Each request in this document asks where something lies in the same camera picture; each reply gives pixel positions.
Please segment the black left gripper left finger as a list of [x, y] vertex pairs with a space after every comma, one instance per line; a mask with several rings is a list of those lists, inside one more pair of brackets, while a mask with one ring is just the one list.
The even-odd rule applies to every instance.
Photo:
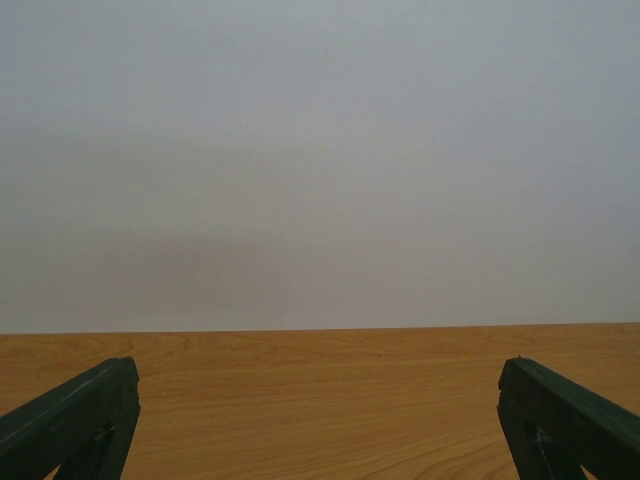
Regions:
[[3, 479], [119, 479], [140, 414], [133, 358], [110, 358], [1, 417]]

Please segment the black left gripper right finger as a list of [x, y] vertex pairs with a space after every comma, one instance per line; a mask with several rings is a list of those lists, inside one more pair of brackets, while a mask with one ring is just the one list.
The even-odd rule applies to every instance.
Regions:
[[521, 479], [637, 479], [639, 416], [524, 357], [505, 362], [497, 413]]

